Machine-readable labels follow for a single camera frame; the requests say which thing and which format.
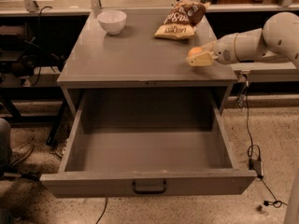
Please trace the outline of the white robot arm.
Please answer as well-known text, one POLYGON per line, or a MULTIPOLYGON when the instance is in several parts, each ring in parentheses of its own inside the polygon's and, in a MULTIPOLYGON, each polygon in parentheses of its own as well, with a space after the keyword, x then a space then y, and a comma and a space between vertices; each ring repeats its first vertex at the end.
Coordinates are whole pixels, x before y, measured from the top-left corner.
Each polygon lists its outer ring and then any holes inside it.
POLYGON ((291 12, 273 15, 262 28, 225 35, 194 47, 186 57, 190 66, 210 66, 214 61, 233 64, 244 61, 282 63, 284 60, 299 69, 299 16, 291 12))

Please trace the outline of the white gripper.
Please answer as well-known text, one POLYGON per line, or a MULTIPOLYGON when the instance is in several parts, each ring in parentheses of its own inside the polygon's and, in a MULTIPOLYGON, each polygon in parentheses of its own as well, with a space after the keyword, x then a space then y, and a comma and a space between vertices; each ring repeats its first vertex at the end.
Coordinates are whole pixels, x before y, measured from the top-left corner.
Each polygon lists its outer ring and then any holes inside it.
POLYGON ((210 66, 217 59, 222 64, 237 63, 235 40, 237 34, 225 35, 219 40, 201 46, 202 53, 188 55, 186 62, 190 66, 210 66))

